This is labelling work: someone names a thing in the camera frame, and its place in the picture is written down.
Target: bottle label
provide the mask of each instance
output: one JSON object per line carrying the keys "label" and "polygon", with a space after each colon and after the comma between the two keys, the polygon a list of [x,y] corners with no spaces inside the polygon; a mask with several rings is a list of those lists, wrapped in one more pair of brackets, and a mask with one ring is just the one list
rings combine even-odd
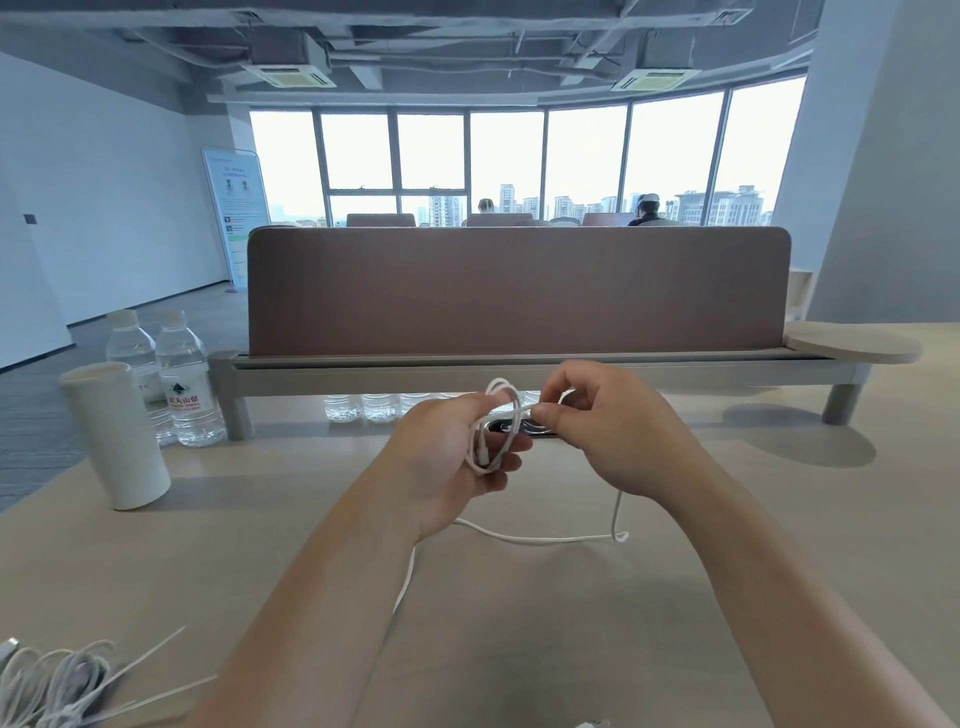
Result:
{"label": "bottle label", "polygon": [[156,409],[158,405],[166,406],[167,399],[163,392],[163,383],[160,381],[160,368],[157,364],[143,364],[133,368],[136,377],[136,386],[147,411]]}
{"label": "bottle label", "polygon": [[207,378],[206,363],[175,367],[164,372],[163,390],[167,404],[175,413],[206,412],[213,409],[213,392]]}

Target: brown fabric panel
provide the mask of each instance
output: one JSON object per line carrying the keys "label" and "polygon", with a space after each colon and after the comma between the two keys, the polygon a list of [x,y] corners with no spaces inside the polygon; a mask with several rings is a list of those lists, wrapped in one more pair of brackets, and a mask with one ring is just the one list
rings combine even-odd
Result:
{"label": "brown fabric panel", "polygon": [[410,212],[351,212],[348,228],[415,228],[417,219]]}
{"label": "brown fabric panel", "polygon": [[468,228],[508,228],[519,223],[533,220],[529,212],[485,212],[467,216]]}
{"label": "brown fabric panel", "polygon": [[585,228],[626,228],[635,217],[632,212],[588,212],[581,225]]}
{"label": "brown fabric panel", "polygon": [[781,346],[777,228],[263,229],[253,356]]}

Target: sky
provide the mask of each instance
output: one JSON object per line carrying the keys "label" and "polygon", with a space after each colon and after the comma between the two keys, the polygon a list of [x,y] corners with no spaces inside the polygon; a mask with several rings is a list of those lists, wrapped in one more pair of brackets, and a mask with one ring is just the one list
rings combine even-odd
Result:
{"label": "sky", "polygon": [[[753,184],[763,209],[773,208],[805,79],[739,88],[731,99],[717,190]],[[704,191],[722,93],[634,106],[624,195],[656,192],[662,201]],[[512,183],[518,201],[540,195],[542,111],[470,115],[470,174],[474,207],[484,197],[499,204],[500,184]],[[568,195],[575,204],[615,196],[623,151],[626,106],[551,111],[547,135],[546,203]],[[324,217],[320,167],[309,110],[252,111],[253,136],[273,213]],[[333,188],[393,187],[385,114],[321,114]],[[464,123],[455,114],[400,114],[400,176],[404,188],[462,188]],[[404,198],[417,213],[425,197]],[[395,198],[334,197],[334,219],[349,212],[395,212]]]}

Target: person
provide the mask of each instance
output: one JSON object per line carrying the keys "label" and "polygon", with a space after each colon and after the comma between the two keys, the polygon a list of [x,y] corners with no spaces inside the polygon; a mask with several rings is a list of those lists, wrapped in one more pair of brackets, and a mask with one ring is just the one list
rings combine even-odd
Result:
{"label": "person", "polygon": [[[505,399],[428,401],[397,424],[280,579],[188,728],[350,725],[411,549],[471,498],[502,491],[532,447],[518,436],[493,474],[464,464],[470,425]],[[673,517],[778,728],[953,726],[654,389],[624,369],[568,361],[533,415],[613,488]],[[489,445],[502,437],[488,435]]]}
{"label": "person", "polygon": [[640,200],[636,204],[636,218],[627,225],[631,228],[635,228],[637,225],[647,225],[651,228],[661,225],[680,225],[676,220],[660,217],[659,209],[660,195],[640,195]]}

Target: metal frame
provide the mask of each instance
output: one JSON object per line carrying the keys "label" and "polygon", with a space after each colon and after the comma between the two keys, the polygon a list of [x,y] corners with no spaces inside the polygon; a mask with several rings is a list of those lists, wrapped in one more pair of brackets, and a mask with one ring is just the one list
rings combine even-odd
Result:
{"label": "metal frame", "polygon": [[[498,376],[523,390],[540,389],[558,356],[409,357],[360,359],[250,359],[237,351],[210,356],[210,383],[220,403],[230,440],[253,436],[246,397],[363,394],[365,392],[474,392]],[[704,390],[831,384],[823,421],[846,425],[871,365],[789,349],[766,352],[593,354],[637,373],[659,389]]]}
{"label": "metal frame", "polygon": [[[540,219],[546,219],[546,174],[547,174],[547,144],[549,140],[549,127],[550,127],[550,112],[551,111],[560,111],[560,110],[569,110],[569,109],[600,109],[603,107],[618,107],[626,106],[627,116],[626,122],[624,124],[624,133],[623,133],[623,147],[620,155],[620,170],[619,176],[617,179],[617,190],[616,190],[616,211],[620,212],[623,210],[623,197],[626,193],[626,176],[627,176],[627,163],[630,155],[630,142],[631,134],[633,127],[633,118],[634,118],[634,107],[638,104],[653,104],[658,101],[667,101],[670,99],[679,99],[679,98],[688,98],[691,96],[705,96],[711,93],[717,93],[718,91],[723,92],[723,101],[720,107],[720,115],[717,120],[717,131],[716,137],[713,142],[713,154],[710,159],[710,168],[707,179],[707,188],[704,194],[704,208],[701,211],[700,215],[700,225],[704,226],[707,224],[709,218],[710,206],[713,202],[713,196],[716,191],[716,179],[717,179],[717,170],[720,166],[720,157],[723,153],[723,143],[727,130],[727,122],[730,117],[731,101],[733,93],[740,88],[749,88],[758,85],[767,85],[776,83],[779,81],[787,81],[790,79],[800,78],[806,75],[806,70],[789,70],[783,71],[777,74],[771,74],[764,78],[754,78],[741,81],[738,83],[725,84],[720,86],[705,86],[702,88],[691,88],[685,89],[682,91],[667,92],[662,94],[656,94],[651,96],[644,96],[642,98],[633,98],[626,99],[621,104],[611,102],[610,100],[605,100],[603,102],[597,102],[594,104],[556,104],[556,105],[540,105],[532,107],[482,107],[482,108],[454,108],[454,107],[431,107],[429,111],[425,110],[424,107],[314,107],[313,119],[314,119],[314,135],[316,137],[315,141],[317,144],[317,160],[320,164],[320,179],[321,185],[324,191],[324,213],[326,214],[326,219],[328,224],[333,223],[333,209],[330,202],[332,197],[389,197],[393,196],[395,198],[396,212],[401,212],[403,209],[403,198],[404,197],[464,197],[467,200],[466,209],[464,210],[464,217],[470,214],[473,205],[473,179],[471,174],[472,159],[471,149],[472,149],[472,138],[471,138],[471,125],[470,125],[470,116],[474,113],[503,113],[503,112],[513,112],[513,113],[523,113],[529,111],[541,111],[543,113],[543,139],[541,143],[541,155],[540,155]],[[289,107],[260,107],[264,110],[290,110]],[[391,164],[391,180],[393,182],[393,187],[391,188],[377,188],[377,189],[355,189],[355,188],[330,188],[330,179],[329,179],[329,170],[326,163],[326,149],[324,144],[324,131],[323,131],[323,114],[337,114],[337,113],[349,113],[349,114],[378,114],[386,115],[387,117],[387,134],[388,141],[390,144],[390,164]],[[406,189],[402,186],[402,171],[400,169],[400,153],[399,153],[399,128],[397,124],[397,118],[401,114],[417,114],[417,115],[450,115],[450,116],[462,116],[464,120],[464,187],[462,188],[410,188]]]}

